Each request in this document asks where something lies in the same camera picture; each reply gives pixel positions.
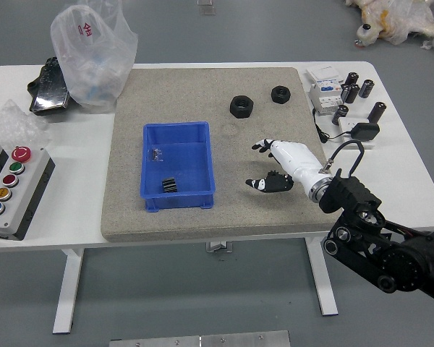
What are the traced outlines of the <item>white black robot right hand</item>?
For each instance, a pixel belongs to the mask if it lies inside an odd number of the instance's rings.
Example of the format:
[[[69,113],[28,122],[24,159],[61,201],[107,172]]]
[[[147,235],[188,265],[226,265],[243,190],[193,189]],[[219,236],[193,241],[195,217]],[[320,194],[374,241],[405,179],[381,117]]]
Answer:
[[[318,203],[332,181],[332,175],[324,171],[319,160],[302,143],[264,139],[252,149],[260,153],[269,150],[268,157],[274,158],[285,171],[269,171],[264,179],[246,180],[246,185],[260,192],[286,192],[299,182],[309,199]]]

